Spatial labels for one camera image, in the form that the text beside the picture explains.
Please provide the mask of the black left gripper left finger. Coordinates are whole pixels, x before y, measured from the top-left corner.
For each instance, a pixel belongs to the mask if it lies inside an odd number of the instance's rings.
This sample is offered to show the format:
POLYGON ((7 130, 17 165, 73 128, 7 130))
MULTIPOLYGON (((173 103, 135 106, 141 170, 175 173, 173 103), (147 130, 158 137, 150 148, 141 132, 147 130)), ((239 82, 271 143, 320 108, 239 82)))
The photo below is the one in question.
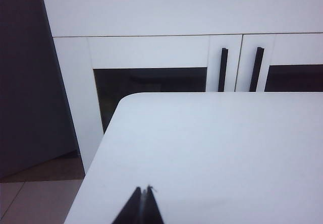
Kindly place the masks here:
POLYGON ((141 188, 137 187, 113 223, 137 223, 140 209, 141 188))

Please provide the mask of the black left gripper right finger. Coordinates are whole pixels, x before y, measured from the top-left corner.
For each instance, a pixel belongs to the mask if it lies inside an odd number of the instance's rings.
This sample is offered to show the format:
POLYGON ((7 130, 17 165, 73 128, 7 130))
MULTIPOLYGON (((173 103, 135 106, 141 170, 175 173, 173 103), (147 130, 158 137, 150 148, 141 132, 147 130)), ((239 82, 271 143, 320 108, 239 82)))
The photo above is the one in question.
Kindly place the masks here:
POLYGON ((154 197, 152 186, 146 189, 145 202, 143 207, 143 223, 164 224, 162 215, 159 211, 154 197))

